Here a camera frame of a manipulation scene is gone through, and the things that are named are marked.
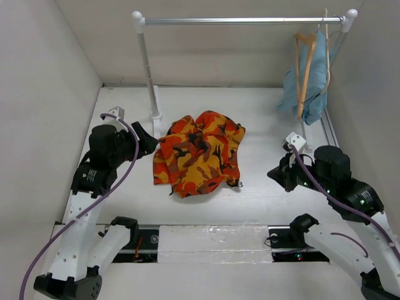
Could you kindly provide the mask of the orange camouflage trousers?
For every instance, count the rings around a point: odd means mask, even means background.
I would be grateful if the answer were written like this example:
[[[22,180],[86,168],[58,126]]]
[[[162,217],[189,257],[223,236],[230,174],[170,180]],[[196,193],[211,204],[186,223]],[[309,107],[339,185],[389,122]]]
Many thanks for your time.
[[[180,198],[209,194],[222,183],[241,187],[238,149],[245,133],[241,124],[215,111],[174,121],[159,139],[153,183],[169,184]]]

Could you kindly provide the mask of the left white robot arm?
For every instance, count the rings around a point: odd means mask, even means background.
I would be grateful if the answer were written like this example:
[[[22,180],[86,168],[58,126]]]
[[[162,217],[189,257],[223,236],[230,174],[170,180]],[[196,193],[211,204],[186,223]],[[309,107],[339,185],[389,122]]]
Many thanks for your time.
[[[46,274],[35,278],[34,290],[50,299],[97,299],[103,272],[118,252],[139,242],[136,219],[115,217],[97,245],[96,223],[106,198],[128,177],[135,162],[153,153],[158,140],[139,122],[116,117],[92,129],[89,149],[74,173],[69,217],[51,238],[60,239],[56,257]]]

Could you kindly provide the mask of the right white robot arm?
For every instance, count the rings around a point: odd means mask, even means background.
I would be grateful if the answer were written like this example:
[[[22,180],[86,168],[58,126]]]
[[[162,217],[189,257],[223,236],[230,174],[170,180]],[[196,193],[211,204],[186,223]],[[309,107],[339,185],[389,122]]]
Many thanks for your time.
[[[362,256],[342,243],[310,214],[290,223],[290,241],[324,254],[359,285],[365,299],[399,299],[399,243],[374,188],[352,177],[350,158],[338,147],[318,147],[310,165],[304,163],[294,144],[285,143],[283,148],[286,155],[268,177],[286,192],[301,186],[323,194],[368,255]]]

